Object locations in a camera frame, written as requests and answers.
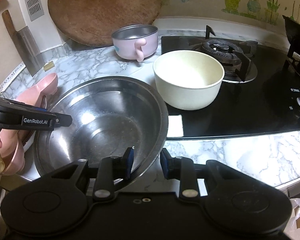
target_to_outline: cutting board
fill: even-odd
[[[50,16],[69,38],[85,45],[112,45],[111,33],[132,24],[152,24],[163,0],[48,0]]]

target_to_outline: pink handle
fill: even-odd
[[[134,43],[134,47],[137,53],[137,61],[141,62],[145,59],[145,55],[143,54],[141,46],[145,46],[147,44],[146,39],[139,39]]]

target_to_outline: marble countertop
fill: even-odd
[[[204,36],[204,32],[201,31],[159,31],[159,34]],[[243,36],[224,33],[217,33],[217,36],[247,40]],[[255,40],[264,45],[287,50],[279,45]],[[154,85],[152,64],[160,54],[160,44],[156,53],[142,63],[119,58],[114,47],[72,51],[68,57],[56,60],[54,68],[47,72],[41,70],[33,78],[24,69],[2,95],[14,99],[24,89],[49,73],[57,73],[59,79],[58,92],[49,100],[55,100],[80,83],[103,76],[131,76]],[[300,131],[246,138],[166,141],[165,147],[172,157],[184,156],[200,164],[205,164],[209,159],[218,160],[271,186],[278,186],[300,177]],[[29,180],[38,178],[39,174],[33,163],[32,147],[25,156],[26,166],[20,175]],[[164,181],[161,173],[158,164],[145,173],[149,174],[147,182],[143,182],[146,191],[158,191],[159,188],[167,187],[169,182]],[[199,184],[200,190],[204,192],[202,182]]]

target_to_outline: stainless steel bowl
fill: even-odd
[[[40,131],[34,140],[35,165],[40,175],[74,160],[98,164],[135,147],[133,173],[116,189],[142,175],[157,158],[168,131],[165,102],[150,85],[128,77],[103,77],[85,82],[49,109],[69,114],[70,127]]]
[[[146,24],[138,24],[138,25],[130,25],[123,27],[119,30],[116,30],[111,34],[113,39],[117,40],[130,40],[136,38],[144,38],[153,33],[156,33],[158,28],[153,25]]]

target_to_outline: white sticker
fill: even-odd
[[[182,115],[169,115],[167,137],[183,137]]]

